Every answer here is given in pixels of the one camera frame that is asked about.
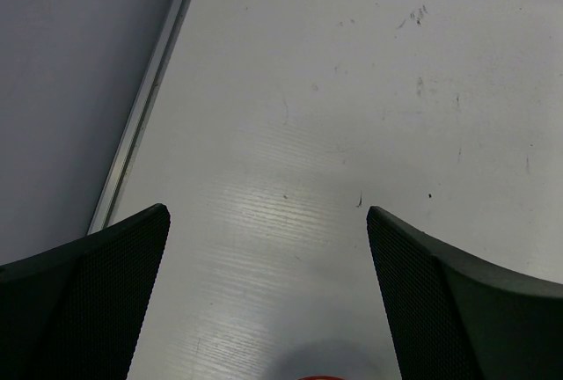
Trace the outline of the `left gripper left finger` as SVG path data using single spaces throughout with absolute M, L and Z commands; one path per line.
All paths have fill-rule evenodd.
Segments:
M 1 267 L 3 379 L 125 379 L 171 224 L 155 204 Z

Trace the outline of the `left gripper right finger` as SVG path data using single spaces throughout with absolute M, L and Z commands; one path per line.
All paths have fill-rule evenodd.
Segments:
M 495 265 L 379 207 L 369 247 L 404 379 L 560 379 L 562 286 Z

